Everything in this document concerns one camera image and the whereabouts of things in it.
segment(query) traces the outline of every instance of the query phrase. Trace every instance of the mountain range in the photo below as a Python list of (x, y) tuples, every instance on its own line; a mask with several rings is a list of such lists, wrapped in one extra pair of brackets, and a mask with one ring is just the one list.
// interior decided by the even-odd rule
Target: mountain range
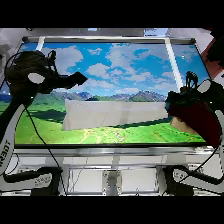
[[(33, 104), (64, 104), (65, 99), (79, 101), (164, 102), (166, 97), (152, 91), (139, 91), (137, 94), (116, 94), (113, 96), (92, 96), (88, 92), (52, 91), (50, 94), (37, 94)], [(10, 100), (10, 95), (0, 93), (0, 101), (8, 103)]]

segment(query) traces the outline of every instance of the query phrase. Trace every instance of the landscape image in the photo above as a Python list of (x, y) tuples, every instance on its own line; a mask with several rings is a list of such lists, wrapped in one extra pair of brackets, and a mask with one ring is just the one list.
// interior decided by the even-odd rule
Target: landscape image
[[(35, 44), (27, 43), (21, 50), (35, 50), (35, 47)], [(94, 102), (97, 105), (101, 101), (133, 104), (142, 102), (150, 108), (164, 104), (168, 92), (177, 91), (177, 87), (166, 47), (162, 44), (45, 43), (42, 52), (47, 55), (52, 49), (57, 52), (56, 66), (60, 74), (69, 75), (79, 71), (88, 80), (82, 86), (75, 86), (70, 90), (56, 89), (50, 94), (36, 96), (28, 109), (39, 134), (46, 143), (204, 142), (197, 134), (180, 132), (172, 127), (170, 125), (172, 117), (164, 114), (157, 117), (159, 119), (154, 120), (152, 117), (143, 122), (126, 124), (123, 122), (114, 126), (63, 130), (66, 100), (74, 100), (77, 104), (86, 106), (94, 105)], [(191, 70), (191, 67), (193, 70), (195, 66), (193, 59), (199, 55), (196, 55), (190, 46), (180, 51), (176, 57), (182, 58), (183, 55), (186, 60), (185, 65), (181, 61), (182, 66), (186, 67), (188, 64), (188, 70)], [(202, 80), (207, 77), (207, 73), (204, 71), (203, 63), (199, 63), (197, 69), (199, 65)], [(5, 110), (10, 100), (8, 87), (3, 84), (0, 90), (0, 113)], [(76, 114), (74, 111), (74, 116), (77, 116), (78, 120), (79, 113)], [(15, 143), (42, 144), (26, 112), (18, 123)]]

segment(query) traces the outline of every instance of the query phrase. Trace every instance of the screen frame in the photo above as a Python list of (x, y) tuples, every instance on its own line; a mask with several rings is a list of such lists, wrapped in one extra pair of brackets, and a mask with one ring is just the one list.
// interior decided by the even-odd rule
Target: screen frame
[[(181, 45), (195, 45), (199, 55), (200, 50), (194, 38), (169, 38), (169, 37), (108, 37), (108, 36), (41, 36), (41, 37), (26, 37), (23, 40), (27, 42), (35, 42), (37, 49), (41, 49), (44, 43), (63, 42), (63, 43), (147, 43), (147, 44), (166, 44), (169, 40), (170, 44)], [(27, 43), (20, 41), (17, 52), (22, 44)], [(1, 77), (0, 85), (2, 86), (4, 79)], [(126, 144), (48, 144), (49, 148), (54, 150), (54, 153), (61, 152), (62, 154), (68, 153), (69, 155), (86, 156), (87, 154), (99, 156), (101, 154), (115, 155), (116, 153), (125, 155), (156, 155), (167, 152), (187, 152), (194, 153), (196, 147), (207, 146), (206, 142), (182, 142), (182, 143), (126, 143)], [(42, 144), (15, 144), (15, 150), (19, 153), (25, 154), (40, 154), (46, 151), (46, 147)]]

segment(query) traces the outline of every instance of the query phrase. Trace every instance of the blue sky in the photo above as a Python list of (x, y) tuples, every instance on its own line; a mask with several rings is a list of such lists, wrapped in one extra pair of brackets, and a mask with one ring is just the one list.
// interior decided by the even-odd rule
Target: blue sky
[[(35, 50), (37, 43), (26, 43), (21, 50)], [(172, 45), (177, 65), (185, 83), (187, 71), (195, 72), (199, 83), (208, 78), (201, 58), (194, 46)], [(70, 92), (89, 92), (110, 96), (154, 91), (167, 95), (177, 91), (165, 44), (129, 43), (45, 43), (42, 52), (52, 49), (60, 74), (81, 72), (88, 80)]]

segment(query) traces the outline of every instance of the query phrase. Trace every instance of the green grass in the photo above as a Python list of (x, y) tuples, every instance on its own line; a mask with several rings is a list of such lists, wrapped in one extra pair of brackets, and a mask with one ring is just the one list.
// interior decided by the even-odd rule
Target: green grass
[[(0, 103), (0, 113), (6, 109), (7, 105)], [(53, 104), (31, 105), (29, 107), (31, 113), (48, 110), (65, 112), (65, 106)], [(62, 131), (61, 123), (34, 116), (33, 120), (39, 134), (48, 144), (204, 142), (199, 135), (180, 132), (169, 123), (130, 128), (100, 127)], [(23, 113), (16, 129), (16, 144), (42, 144), (26, 112)]]

